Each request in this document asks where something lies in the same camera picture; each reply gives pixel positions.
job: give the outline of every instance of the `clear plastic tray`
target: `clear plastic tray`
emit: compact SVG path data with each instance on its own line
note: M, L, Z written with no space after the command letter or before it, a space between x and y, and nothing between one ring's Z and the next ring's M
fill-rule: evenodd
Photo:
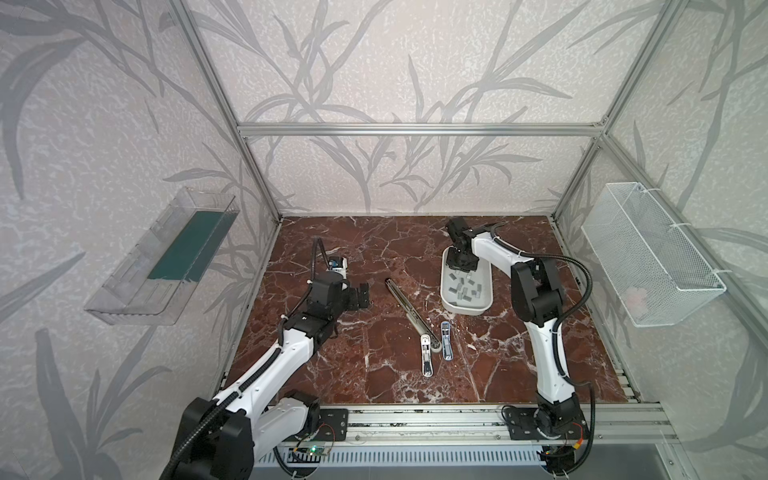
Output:
M232 194L182 188L85 310L111 325L173 325L239 212Z

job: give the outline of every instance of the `white wire basket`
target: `white wire basket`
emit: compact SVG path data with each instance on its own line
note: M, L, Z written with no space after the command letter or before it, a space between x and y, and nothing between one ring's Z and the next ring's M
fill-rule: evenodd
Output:
M605 184L581 229L635 326L674 325L725 292L643 184Z

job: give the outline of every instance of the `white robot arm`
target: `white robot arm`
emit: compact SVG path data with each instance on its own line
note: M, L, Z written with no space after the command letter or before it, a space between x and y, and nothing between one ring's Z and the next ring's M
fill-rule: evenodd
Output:
M526 253L501 240L495 234L495 225L470 228L462 217L452 218L446 229L453 241L446 258L447 265L454 270L471 272L477 270L482 258L506 273L511 284L512 307L531 335L538 409L531 418L521 409L509 406L502 413L505 421L522 431L535 430L546 439L563 438L572 422L582 423L584 420L574 382L568 377L559 326L569 313L583 305L586 298L563 312L565 290L554 263L555 258L573 259ZM532 425L524 425L526 422L532 422Z
M494 242L491 233L488 231L472 238L472 252L477 257L486 259L491 265L506 273L509 277L512 275L512 266L516 263L534 262L533 258L513 253ZM531 344L533 345L533 354L536 361L536 389L540 396L552 404L555 402L565 402L574 394L573 385L566 382L560 376L554 363L552 326L557 319L557 317L548 319L540 326L532 321L525 322L525 328L531 335ZM562 330L557 331L557 336L560 364L567 375L568 366L565 363Z
M317 398L289 392L275 406L267 405L336 331L342 313L369 305L368 285L349 285L346 259L328 257L319 239L313 258L317 246L329 270L315 275L313 265L310 288L282 317L278 340L247 372L211 400L195 399L184 410L161 480L244 480L254 461L285 438L317 431Z

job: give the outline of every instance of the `leaf pattern wallpaper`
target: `leaf pattern wallpaper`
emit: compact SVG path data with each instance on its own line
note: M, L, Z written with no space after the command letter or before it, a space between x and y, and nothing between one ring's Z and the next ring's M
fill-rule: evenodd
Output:
M189 4L240 122L572 123L602 118L663 2ZM250 146L288 214L530 214L553 210L587 142L252 137Z
M0 0L0 33L0 478L156 478L275 223L164 2ZM241 214L177 324L86 313L182 186Z
M766 31L765 0L689 2L611 132L763 306ZM599 155L558 225L571 252L597 273L597 307L635 387L644 400L662 401L699 477L762 478L765 348L722 299L676 326L638 329L594 263L581 224L605 182L628 180Z

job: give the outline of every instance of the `white plastic tray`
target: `white plastic tray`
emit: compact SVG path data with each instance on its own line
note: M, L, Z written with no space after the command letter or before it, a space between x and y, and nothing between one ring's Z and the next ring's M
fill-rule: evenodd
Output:
M491 264L480 259L474 272L454 270L446 264L448 249L442 252L440 269L440 300L451 313L460 315L482 315L493 304L493 280Z

